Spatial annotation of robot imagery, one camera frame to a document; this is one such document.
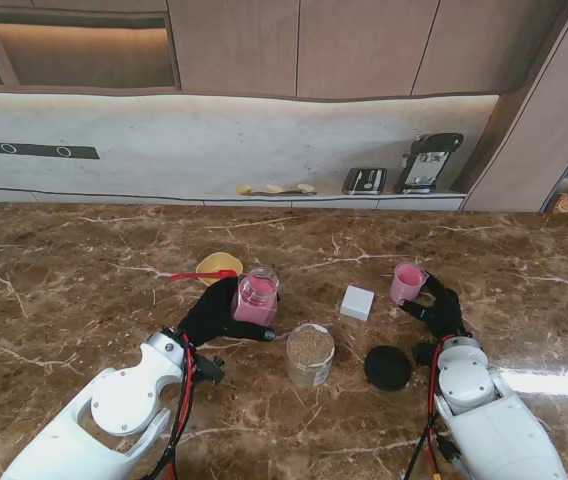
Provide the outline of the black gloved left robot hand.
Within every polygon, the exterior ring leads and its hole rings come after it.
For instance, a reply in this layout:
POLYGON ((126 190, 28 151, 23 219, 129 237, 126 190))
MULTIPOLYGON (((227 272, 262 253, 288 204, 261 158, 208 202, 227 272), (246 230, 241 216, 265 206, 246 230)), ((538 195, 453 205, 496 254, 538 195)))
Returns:
POLYGON ((209 286, 195 305, 178 324, 192 345, 199 347, 217 337, 271 342, 276 332, 251 322, 236 321, 233 317, 233 299, 238 279, 225 278, 209 286))

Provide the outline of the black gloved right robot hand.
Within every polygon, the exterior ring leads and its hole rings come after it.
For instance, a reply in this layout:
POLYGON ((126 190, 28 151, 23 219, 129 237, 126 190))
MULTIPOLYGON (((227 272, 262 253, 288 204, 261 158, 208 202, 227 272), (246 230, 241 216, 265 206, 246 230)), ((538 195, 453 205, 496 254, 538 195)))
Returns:
POLYGON ((424 287, 434 297, 431 305, 423 306, 414 301, 403 300, 400 308, 423 322, 438 340, 450 335, 471 336, 464 325, 457 293, 431 274, 428 275, 424 287))

